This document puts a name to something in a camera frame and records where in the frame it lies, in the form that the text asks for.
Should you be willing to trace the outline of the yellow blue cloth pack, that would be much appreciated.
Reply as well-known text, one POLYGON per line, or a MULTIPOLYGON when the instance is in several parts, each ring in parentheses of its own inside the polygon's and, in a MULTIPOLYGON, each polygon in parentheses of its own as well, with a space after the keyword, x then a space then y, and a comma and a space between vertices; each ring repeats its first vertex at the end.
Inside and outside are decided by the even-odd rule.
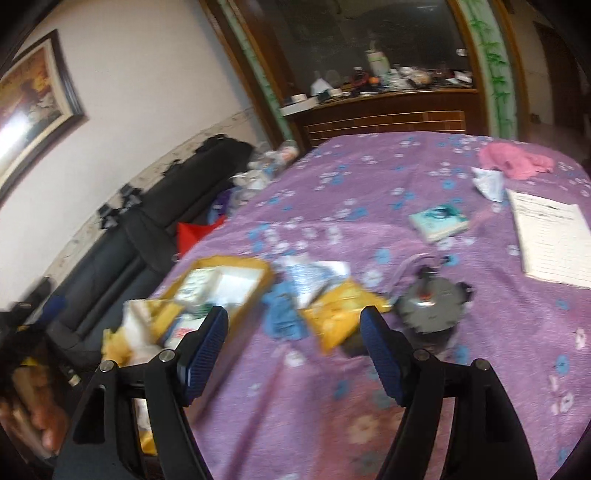
POLYGON ((392 308, 387 298, 346 280, 301 309, 300 314, 318 337, 322 354, 329 354, 359 328, 361 312, 367 306, 376 307, 380 313, 392 308))

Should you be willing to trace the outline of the yellow fluffy towel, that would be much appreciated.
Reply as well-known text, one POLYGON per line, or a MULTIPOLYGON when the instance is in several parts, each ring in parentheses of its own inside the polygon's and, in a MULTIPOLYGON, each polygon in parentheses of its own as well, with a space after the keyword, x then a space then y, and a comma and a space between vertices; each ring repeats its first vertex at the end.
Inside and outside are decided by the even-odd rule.
POLYGON ((102 359, 119 366, 149 361, 162 350, 161 340, 183 306, 166 300, 129 300, 116 331, 104 330, 102 359))

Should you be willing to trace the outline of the white red-text tissue pack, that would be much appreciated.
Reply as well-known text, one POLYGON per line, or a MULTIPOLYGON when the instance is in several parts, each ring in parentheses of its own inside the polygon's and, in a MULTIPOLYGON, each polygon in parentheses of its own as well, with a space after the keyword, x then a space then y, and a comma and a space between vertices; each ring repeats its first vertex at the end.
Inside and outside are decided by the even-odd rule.
POLYGON ((161 338, 161 344, 165 349, 176 349, 185 335, 197 331, 204 323, 205 316, 182 312, 174 318, 161 338))

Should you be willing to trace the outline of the green white snack bag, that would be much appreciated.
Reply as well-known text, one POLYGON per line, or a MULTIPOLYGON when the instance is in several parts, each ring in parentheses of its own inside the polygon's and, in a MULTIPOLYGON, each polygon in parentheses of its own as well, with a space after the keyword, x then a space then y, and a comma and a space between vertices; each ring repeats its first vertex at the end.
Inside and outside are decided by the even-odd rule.
POLYGON ((220 275, 216 267, 191 270, 174 293, 173 300, 186 308, 200 307, 217 287, 220 275))

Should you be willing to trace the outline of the yellow cardboard box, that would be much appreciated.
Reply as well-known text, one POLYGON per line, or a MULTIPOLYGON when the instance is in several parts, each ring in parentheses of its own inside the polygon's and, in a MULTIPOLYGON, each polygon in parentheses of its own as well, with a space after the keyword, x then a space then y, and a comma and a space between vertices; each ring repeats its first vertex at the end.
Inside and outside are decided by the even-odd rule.
POLYGON ((228 336, 226 336, 221 354, 217 357, 209 377, 204 394, 191 402, 185 409, 188 421, 195 422, 211 402, 216 391, 228 374, 250 338, 259 326, 259 302, 263 294, 273 284, 273 270, 269 263, 256 258, 231 256, 212 256, 194 261, 188 270, 178 277, 169 287, 155 298, 148 300, 172 301, 174 293, 184 277, 193 269, 216 267, 221 275, 217 287, 204 304, 196 308, 186 308, 182 312, 204 315, 213 306, 221 306, 228 312, 228 336))

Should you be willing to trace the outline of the grey round metal device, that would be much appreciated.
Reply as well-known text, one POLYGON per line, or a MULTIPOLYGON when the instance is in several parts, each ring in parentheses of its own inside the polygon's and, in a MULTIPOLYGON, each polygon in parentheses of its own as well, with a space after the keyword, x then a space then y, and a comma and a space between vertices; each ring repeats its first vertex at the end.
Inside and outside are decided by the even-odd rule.
POLYGON ((443 351, 458 331, 466 305, 475 289, 466 282, 452 282, 427 265, 394 303, 402 331, 416 348, 443 351))

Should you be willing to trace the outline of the black sofa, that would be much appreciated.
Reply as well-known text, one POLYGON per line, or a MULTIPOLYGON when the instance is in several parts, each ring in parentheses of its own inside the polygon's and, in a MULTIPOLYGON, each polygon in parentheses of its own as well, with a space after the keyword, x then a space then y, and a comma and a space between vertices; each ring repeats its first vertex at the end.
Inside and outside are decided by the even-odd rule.
POLYGON ((176 228, 205 221, 215 197, 245 171, 253 147, 216 135, 183 162, 173 161, 138 204, 119 213, 54 290, 58 313, 37 355, 84 372, 101 358, 103 333, 116 330, 125 301, 152 294, 178 257, 176 228))

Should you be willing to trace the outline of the blue cloth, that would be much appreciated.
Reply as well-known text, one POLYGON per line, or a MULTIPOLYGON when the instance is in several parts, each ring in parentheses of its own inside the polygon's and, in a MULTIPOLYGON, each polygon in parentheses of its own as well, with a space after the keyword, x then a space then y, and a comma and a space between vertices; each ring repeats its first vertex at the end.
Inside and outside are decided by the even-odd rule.
POLYGON ((274 284, 263 295, 263 304, 266 305, 263 330, 267 336, 284 341, 300 341, 308 337, 307 325, 294 304, 294 287, 290 282, 274 284))

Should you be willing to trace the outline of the red cushion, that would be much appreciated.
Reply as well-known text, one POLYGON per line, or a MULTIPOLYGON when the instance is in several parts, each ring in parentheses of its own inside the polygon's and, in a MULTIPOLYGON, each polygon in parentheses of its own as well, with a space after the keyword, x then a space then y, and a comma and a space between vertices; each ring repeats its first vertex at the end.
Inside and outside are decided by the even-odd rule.
POLYGON ((176 245, 179 257, 183 257, 190 249, 206 236, 214 232, 224 223, 225 215, 219 217, 214 223, 208 225, 197 225, 189 223, 178 223, 176 225, 176 245))

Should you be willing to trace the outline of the small white crumpled wrapper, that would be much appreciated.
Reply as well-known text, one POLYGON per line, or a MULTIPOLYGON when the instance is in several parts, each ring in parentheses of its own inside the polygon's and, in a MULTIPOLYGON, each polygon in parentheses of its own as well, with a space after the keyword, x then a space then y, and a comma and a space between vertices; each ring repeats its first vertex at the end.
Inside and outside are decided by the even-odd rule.
POLYGON ((498 170, 473 167, 473 184, 489 201, 502 203, 505 197, 504 175, 498 170))

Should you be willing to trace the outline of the pink cloth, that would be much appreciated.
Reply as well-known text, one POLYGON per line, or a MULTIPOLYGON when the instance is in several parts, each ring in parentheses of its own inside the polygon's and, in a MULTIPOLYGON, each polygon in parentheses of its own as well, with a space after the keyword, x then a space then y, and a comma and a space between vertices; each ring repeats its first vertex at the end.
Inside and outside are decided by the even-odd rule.
POLYGON ((528 180, 541 173, 552 173, 555 166, 550 157, 505 142, 485 146, 479 152, 479 161, 483 169, 498 170, 512 180, 528 180))

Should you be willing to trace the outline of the clear plastic bag on sofa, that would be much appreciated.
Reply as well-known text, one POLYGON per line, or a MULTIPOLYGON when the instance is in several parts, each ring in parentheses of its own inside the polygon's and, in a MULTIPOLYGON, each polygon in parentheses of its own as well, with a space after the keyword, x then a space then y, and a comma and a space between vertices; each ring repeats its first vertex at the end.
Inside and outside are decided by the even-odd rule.
POLYGON ((276 150, 263 142, 253 150, 245 172, 231 178, 232 183, 240 192, 262 191, 290 168, 299 155, 300 150, 294 140, 283 141, 276 150))

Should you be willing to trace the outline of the white plastic bottle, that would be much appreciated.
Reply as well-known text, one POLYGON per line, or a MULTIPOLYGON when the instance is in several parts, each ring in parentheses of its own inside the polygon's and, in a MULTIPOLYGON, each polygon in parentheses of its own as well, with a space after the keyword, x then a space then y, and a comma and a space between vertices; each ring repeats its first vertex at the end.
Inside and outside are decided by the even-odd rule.
POLYGON ((380 50, 374 41, 370 42, 370 47, 366 51, 367 60, 370 70, 376 77, 383 77, 387 75, 390 70, 390 61, 386 54, 380 50))

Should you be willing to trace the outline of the dark wooden cabinet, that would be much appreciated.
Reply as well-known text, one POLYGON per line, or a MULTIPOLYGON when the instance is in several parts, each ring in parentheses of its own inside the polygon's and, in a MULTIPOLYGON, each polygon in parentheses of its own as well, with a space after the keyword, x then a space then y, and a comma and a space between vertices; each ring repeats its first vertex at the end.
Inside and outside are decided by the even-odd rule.
POLYGON ((524 140, 523 65, 499 1, 206 1, 273 144, 434 131, 524 140), (391 70, 376 77, 370 42, 391 70))

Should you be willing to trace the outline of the framed wall painting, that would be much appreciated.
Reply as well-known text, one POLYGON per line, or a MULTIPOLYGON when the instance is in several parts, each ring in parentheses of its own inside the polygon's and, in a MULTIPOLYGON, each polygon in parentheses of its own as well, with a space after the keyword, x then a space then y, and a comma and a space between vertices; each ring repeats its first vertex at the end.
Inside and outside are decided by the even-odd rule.
POLYGON ((1 79, 1 200, 84 119, 54 29, 23 50, 1 79))

